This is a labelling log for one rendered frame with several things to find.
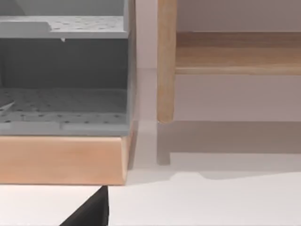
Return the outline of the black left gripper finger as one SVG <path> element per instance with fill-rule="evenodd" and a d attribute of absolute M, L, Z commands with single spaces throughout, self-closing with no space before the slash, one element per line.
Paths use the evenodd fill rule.
<path fill-rule="evenodd" d="M 108 226 L 109 192 L 102 186 L 59 226 Z"/>

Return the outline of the pale wooden drawer front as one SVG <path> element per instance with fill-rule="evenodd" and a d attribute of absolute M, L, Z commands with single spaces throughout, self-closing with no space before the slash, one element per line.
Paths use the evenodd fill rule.
<path fill-rule="evenodd" d="M 0 184 L 123 185 L 132 136 L 0 136 Z"/>

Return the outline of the grey pierced drawer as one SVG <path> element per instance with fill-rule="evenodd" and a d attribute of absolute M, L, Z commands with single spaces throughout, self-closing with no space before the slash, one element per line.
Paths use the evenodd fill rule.
<path fill-rule="evenodd" d="M 0 136 L 126 136 L 135 80 L 135 0 L 0 0 Z"/>

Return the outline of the wooden open shelf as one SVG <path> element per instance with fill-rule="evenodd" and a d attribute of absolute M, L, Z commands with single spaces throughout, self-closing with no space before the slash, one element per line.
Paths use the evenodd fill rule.
<path fill-rule="evenodd" d="M 177 0 L 158 0 L 157 119 L 174 119 L 175 76 L 301 76 L 301 32 L 178 32 Z"/>

